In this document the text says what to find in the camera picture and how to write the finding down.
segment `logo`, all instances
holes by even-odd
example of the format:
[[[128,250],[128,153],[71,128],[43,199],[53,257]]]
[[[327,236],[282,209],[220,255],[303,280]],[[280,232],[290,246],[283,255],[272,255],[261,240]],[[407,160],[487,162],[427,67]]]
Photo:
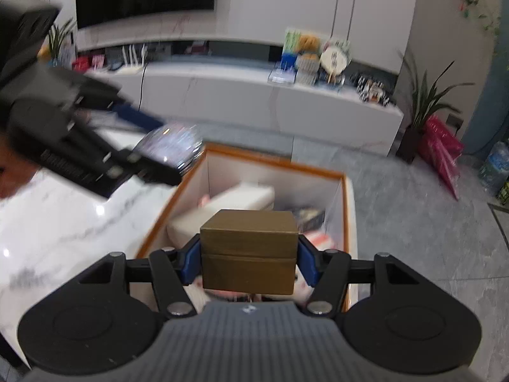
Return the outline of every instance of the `logo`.
[[[258,310],[258,309],[253,305],[248,305],[248,306],[242,308],[242,311],[246,314],[254,313],[256,310]]]

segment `black round pad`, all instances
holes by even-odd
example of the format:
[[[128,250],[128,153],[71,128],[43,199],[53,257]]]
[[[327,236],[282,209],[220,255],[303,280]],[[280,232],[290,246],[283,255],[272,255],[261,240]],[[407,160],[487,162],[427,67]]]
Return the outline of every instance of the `black round pad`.
[[[469,365],[480,343],[475,315],[433,285],[397,285],[347,311],[343,334],[366,359],[396,372],[438,374]]]
[[[57,290],[21,319],[18,340],[32,366],[61,375],[90,375],[124,365],[157,336],[142,302],[101,285]]]

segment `wall outlet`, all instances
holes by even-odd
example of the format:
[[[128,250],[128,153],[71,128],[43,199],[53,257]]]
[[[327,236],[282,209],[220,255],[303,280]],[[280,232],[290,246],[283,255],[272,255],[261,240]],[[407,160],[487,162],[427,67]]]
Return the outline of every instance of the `wall outlet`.
[[[450,113],[449,116],[447,117],[447,120],[445,121],[445,124],[448,124],[452,128],[455,128],[456,131],[459,131],[461,125],[463,124],[463,119],[454,116],[452,113]]]

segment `white marble wall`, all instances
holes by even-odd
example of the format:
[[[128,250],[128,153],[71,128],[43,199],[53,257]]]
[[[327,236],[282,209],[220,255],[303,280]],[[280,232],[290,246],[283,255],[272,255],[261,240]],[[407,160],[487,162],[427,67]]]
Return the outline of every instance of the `white marble wall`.
[[[75,0],[60,19],[76,15]],[[80,49],[140,40],[233,39],[281,44],[298,27],[352,40],[355,59],[399,73],[415,0],[216,0],[213,12],[163,13],[83,29]]]

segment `brown box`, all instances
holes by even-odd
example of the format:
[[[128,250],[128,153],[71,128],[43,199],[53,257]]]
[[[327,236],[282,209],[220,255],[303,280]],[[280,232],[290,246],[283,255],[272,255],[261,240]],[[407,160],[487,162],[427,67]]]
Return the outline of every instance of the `brown box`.
[[[352,182],[344,173],[213,144],[206,145],[197,164],[175,189],[154,228],[138,248],[136,257],[148,257],[152,251],[168,246],[182,248],[170,241],[166,231],[168,223],[199,206],[204,195],[215,196],[243,181],[274,187],[274,202],[278,208],[325,208],[327,234],[339,249],[357,258],[355,199]],[[281,300],[305,302],[306,296],[300,293],[304,278],[299,272],[297,274],[295,293],[281,296]],[[131,283],[130,294],[157,310],[152,287],[146,284]],[[201,284],[193,283],[186,287],[197,312],[201,312],[210,301]],[[357,285],[350,285],[348,306],[357,303],[357,295]]]
[[[291,212],[221,210],[200,230],[203,286],[292,294],[298,229]]]

